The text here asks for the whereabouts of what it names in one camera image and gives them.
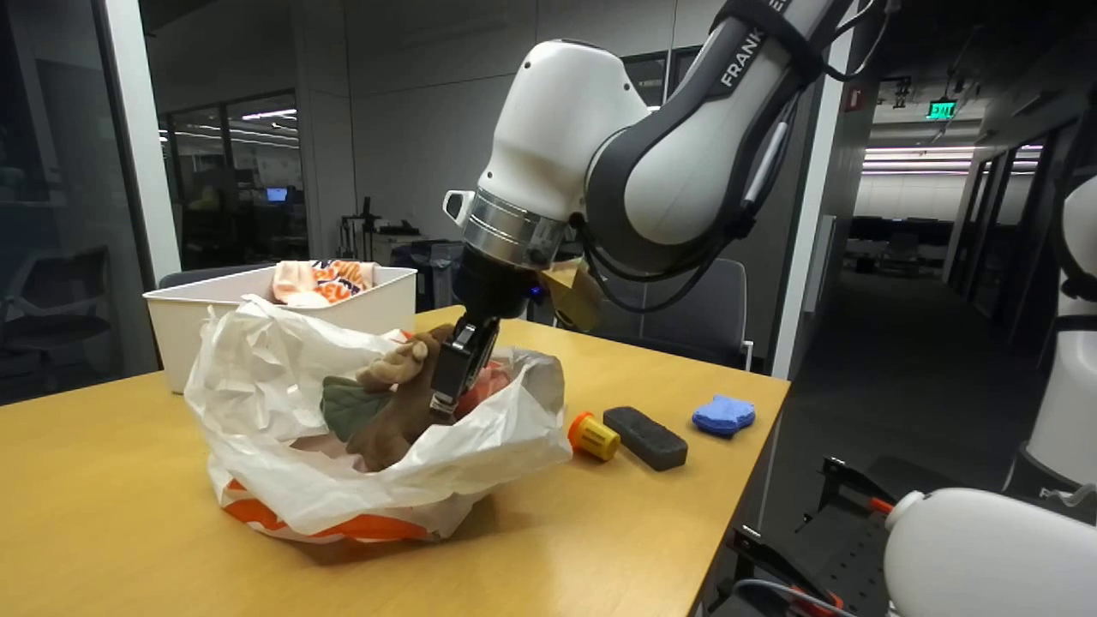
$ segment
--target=desk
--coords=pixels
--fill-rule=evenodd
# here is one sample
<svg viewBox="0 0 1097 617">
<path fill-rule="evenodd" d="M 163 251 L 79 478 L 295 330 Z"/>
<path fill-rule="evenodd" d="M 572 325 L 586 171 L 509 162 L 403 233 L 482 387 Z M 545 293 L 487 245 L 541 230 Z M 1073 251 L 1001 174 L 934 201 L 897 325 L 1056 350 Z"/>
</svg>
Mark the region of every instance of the desk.
<svg viewBox="0 0 1097 617">
<path fill-rule="evenodd" d="M 686 612 L 788 383 L 536 323 L 505 323 L 502 346 L 554 354 L 570 411 L 651 411 L 689 461 L 572 458 L 502 487 L 448 542 L 306 548 L 217 507 L 199 426 L 143 373 L 0 406 L 3 612 Z M 753 429 L 695 435 L 689 411 L 714 390 L 753 399 Z"/>
</svg>

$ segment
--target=blue sponge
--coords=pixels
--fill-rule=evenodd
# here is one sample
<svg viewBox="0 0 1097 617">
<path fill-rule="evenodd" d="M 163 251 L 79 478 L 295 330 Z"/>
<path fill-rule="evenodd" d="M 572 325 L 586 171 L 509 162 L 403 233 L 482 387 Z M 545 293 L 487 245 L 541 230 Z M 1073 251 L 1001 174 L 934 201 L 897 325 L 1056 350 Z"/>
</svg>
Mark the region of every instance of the blue sponge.
<svg viewBox="0 0 1097 617">
<path fill-rule="evenodd" d="M 740 429 L 753 426 L 753 406 L 746 399 L 718 393 L 710 403 L 694 411 L 694 426 L 698 433 L 730 439 Z"/>
</svg>

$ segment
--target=plastic bag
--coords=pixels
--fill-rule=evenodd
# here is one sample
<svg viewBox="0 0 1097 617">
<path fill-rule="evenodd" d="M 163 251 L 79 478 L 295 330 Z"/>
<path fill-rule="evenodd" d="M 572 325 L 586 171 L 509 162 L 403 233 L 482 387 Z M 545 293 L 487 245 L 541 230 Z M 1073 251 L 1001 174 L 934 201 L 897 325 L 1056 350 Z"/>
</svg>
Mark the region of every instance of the plastic bag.
<svg viewBox="0 0 1097 617">
<path fill-rule="evenodd" d="M 570 458 L 561 366 L 514 354 L 514 378 L 457 426 L 433 426 L 384 474 L 358 455 L 301 447 L 329 435 L 323 378 L 352 378 L 395 337 L 339 330 L 266 300 L 208 323 L 186 399 L 208 443 L 221 505 L 256 532 L 295 542 L 448 539 L 494 487 Z"/>
</svg>

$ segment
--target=ceiling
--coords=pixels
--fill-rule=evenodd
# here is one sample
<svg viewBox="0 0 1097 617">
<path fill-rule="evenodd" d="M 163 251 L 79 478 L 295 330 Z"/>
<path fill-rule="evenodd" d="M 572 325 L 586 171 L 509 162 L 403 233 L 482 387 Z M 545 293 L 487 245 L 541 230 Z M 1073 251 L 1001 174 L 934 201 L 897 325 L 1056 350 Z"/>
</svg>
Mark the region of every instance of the ceiling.
<svg viewBox="0 0 1097 617">
<path fill-rule="evenodd" d="M 875 142 L 984 141 L 1023 100 L 1048 100 L 1079 75 L 1094 82 L 1094 30 L 1094 0 L 902 0 L 870 62 L 881 85 Z M 919 116 L 936 97 L 959 100 L 953 127 Z"/>
<path fill-rule="evenodd" d="M 199 5 L 213 2 L 213 0 L 158 0 L 163 11 L 163 25 L 197 14 Z"/>
</svg>

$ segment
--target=cable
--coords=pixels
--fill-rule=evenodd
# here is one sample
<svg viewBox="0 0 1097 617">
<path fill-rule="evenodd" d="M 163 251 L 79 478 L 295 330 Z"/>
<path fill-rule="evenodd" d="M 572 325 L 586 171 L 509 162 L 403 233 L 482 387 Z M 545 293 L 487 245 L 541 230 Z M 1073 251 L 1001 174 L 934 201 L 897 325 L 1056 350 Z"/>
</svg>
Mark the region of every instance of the cable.
<svg viewBox="0 0 1097 617">
<path fill-rule="evenodd" d="M 689 279 L 679 289 L 679 292 L 673 292 L 670 298 L 662 298 L 662 300 L 655 300 L 655 303 L 631 303 L 631 300 L 623 300 L 608 279 L 604 279 L 604 274 L 600 274 L 600 266 L 604 271 L 610 271 L 610 274 L 617 274 L 617 278 L 623 278 L 623 279 L 664 279 L 670 274 L 651 274 L 651 278 L 636 278 L 636 274 L 623 274 L 619 266 L 614 266 L 604 252 L 596 252 L 596 245 L 592 245 L 592 239 L 588 239 L 588 233 L 586 233 L 586 225 L 578 223 L 576 225 L 576 236 L 578 236 L 578 245 L 584 245 L 584 255 L 586 255 L 586 262 L 588 262 L 588 278 L 592 278 L 592 283 L 617 303 L 617 308 L 623 308 L 623 313 L 662 313 L 662 308 L 670 308 L 670 303 L 675 303 L 679 298 L 686 298 L 694 289 L 695 289 L 695 279 L 714 266 L 714 259 L 710 262 L 704 262 L 704 266 L 695 266 L 694 274 L 689 274 Z"/>
<path fill-rule="evenodd" d="M 825 604 L 825 598 L 819 598 L 812 594 L 803 594 L 795 584 L 780 584 L 780 581 L 770 581 L 770 579 L 740 579 L 740 581 L 730 584 L 734 597 L 740 597 L 743 588 L 768 588 L 768 594 L 793 597 L 799 604 L 812 604 L 816 610 L 834 612 L 834 617 L 857 617 L 857 612 L 849 612 L 842 606 L 834 606 L 834 604 Z"/>
<path fill-rule="evenodd" d="M 835 37 L 842 37 L 846 30 L 855 30 L 855 26 L 857 26 L 862 19 L 866 19 L 875 11 L 884 11 L 884 19 L 881 19 L 875 41 L 866 44 L 864 58 L 857 62 L 857 68 L 855 68 L 855 73 L 839 73 L 839 68 L 834 68 L 834 63 L 823 62 L 823 73 L 825 73 L 831 78 L 835 78 L 835 82 L 862 78 L 864 68 L 870 63 L 870 58 L 878 53 L 878 49 L 881 49 L 881 41 L 884 41 L 884 33 L 888 33 L 888 26 L 892 26 L 892 14 L 897 14 L 897 5 L 902 5 L 897 0 L 884 0 L 884 5 L 881 5 L 878 0 L 870 0 L 870 2 L 866 2 L 864 11 L 857 11 L 846 25 L 839 25 L 839 26 L 825 37 L 825 44 L 834 44 Z"/>
</svg>

